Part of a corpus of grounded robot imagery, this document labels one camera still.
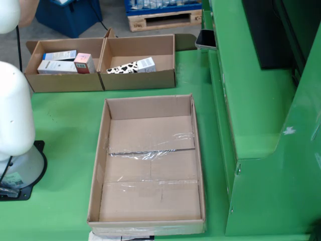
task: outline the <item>cow print box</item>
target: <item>cow print box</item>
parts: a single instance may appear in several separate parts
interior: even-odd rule
[[[107,69],[108,74],[129,74],[156,72],[156,66],[151,57],[115,68]]]

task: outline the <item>blue crate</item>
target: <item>blue crate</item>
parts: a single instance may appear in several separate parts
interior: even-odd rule
[[[99,0],[68,0],[64,4],[54,0],[40,0],[36,18],[39,23],[70,38],[78,38],[96,22],[102,21]]]
[[[125,0],[125,7],[127,16],[135,16],[198,10],[202,4],[196,0]]]

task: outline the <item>cardboard box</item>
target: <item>cardboard box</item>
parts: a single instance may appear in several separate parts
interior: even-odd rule
[[[33,91],[103,91],[99,73],[41,75],[38,74],[37,69],[42,61],[43,54],[69,50],[91,54],[97,69],[104,41],[109,37],[115,37],[112,29],[109,29],[103,38],[27,41],[26,46],[31,53],[31,58],[25,70],[25,76]]]
[[[87,222],[101,236],[205,231],[191,95],[105,100]]]
[[[151,57],[138,60],[115,68],[107,69],[107,74],[130,74],[156,72],[156,66]]]
[[[40,74],[75,74],[76,66],[72,61],[43,60],[38,67]]]
[[[107,69],[148,57],[156,72],[107,74]],[[106,90],[175,87],[175,35],[108,38],[98,71]]]

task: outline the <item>gray floor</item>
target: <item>gray floor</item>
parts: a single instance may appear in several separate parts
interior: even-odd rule
[[[132,33],[129,30],[128,20],[126,17],[124,0],[100,0],[101,11],[103,14],[103,22],[106,27],[112,27],[118,37],[130,37],[130,36],[145,36],[145,35],[158,35],[158,34],[175,34],[175,33],[191,33],[195,36],[198,35],[201,26],[180,27],[172,29],[151,30],[144,32]],[[100,23],[96,23],[80,37],[103,37],[105,29]],[[36,19],[32,24],[26,28],[20,29],[20,39],[22,46],[22,61],[23,68],[25,69],[30,53],[26,48],[26,41],[28,40],[46,40],[46,39],[63,39],[66,36],[40,24]],[[17,38],[16,32],[12,31],[5,35],[0,35],[0,61],[5,61],[19,66],[18,50],[17,50]]]

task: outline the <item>blue bin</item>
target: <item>blue bin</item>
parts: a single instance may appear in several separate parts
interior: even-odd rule
[[[40,0],[36,18],[39,23],[70,38],[78,38],[96,22],[102,21],[99,0],[68,0],[64,4],[54,0]]]

